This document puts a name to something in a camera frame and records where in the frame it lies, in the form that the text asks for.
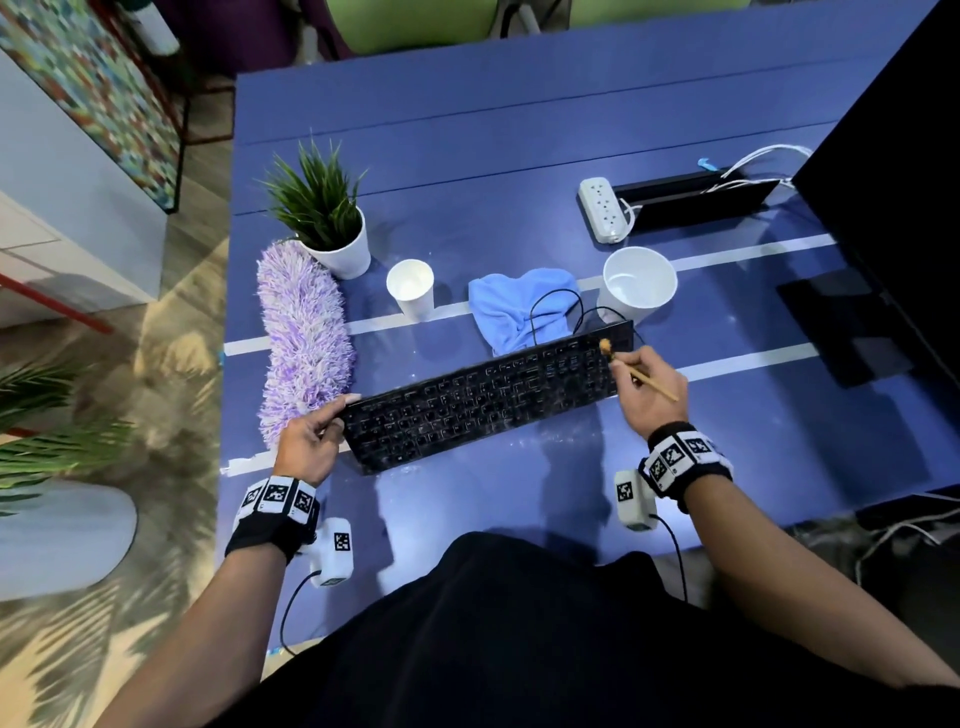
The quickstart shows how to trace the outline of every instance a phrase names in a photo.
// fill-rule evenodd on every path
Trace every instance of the blue tabletop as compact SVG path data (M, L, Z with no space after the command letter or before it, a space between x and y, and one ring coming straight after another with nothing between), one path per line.
M321 143L343 140L351 171L371 170L360 206L373 264L342 287L358 352L353 389L375 394L491 356L466 315L470 279L562 267L595 298L615 248L592 241L575 200L580 180L681 174L699 158L730 163L774 142L816 147L931 6L822 0L242 78L219 548L242 493L271 465L256 417L269 345L254 276L284 234L255 183L272 154L290 157L312 130ZM771 156L754 169L789 174L801 161ZM777 285L845 263L803 201L775 194L751 218L628 243L678 270L675 299L637 332L690 378L691 419L781 523L956 482L960 407L950 394L908 376L840 389L784 307ZM404 257L433 267L444 318L409 325L395 315L384 279ZM470 530L598 562L669 550L663 530L636 534L612 515L613 474L643 454L616 400L605 400L377 476L342 456L328 515L350 519L356 571L301 592L287 640L335 629ZM672 503L660 509L681 546L697 543ZM291 566L281 604L306 569Z

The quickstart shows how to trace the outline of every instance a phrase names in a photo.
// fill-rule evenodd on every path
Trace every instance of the colorful mosaic wall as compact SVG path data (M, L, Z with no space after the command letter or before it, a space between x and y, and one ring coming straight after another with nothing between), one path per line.
M0 48L163 209L180 138L86 0L0 0Z

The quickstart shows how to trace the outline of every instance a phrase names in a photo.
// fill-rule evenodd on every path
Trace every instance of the brush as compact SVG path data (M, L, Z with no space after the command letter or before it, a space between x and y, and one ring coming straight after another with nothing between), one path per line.
M600 353L607 357L608 361L613 361L613 348L610 345L610 339L600 339ZM663 389L659 384L657 384L653 379L648 377L646 374L641 372L639 369L634 369L629 364L623 362L623 365L630 372L630 375L636 379L640 384L649 384L655 390L660 392L664 397L670 401L680 401L680 398L677 397L673 392Z

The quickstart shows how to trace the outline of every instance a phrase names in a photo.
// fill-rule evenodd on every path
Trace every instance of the green chair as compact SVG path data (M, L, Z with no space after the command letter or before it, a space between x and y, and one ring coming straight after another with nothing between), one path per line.
M484 40L497 0L300 0L329 61Z
M570 0L570 27L746 8L751 0Z

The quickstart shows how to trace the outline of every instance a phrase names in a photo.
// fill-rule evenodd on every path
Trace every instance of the potted plant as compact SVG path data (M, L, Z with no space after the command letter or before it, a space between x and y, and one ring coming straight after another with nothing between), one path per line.
M133 541L136 509L127 494L51 477L114 462L132 425L94 422L41 433L18 427L66 406L81 371L40 364L0 374L0 601L94 584Z
M276 170L264 182L271 198L270 211L297 234L300 244L339 279L355 279L370 267L367 224L357 206L360 178L350 179L338 159L340 147L330 145L324 161L316 143L300 145L298 175L280 157Z

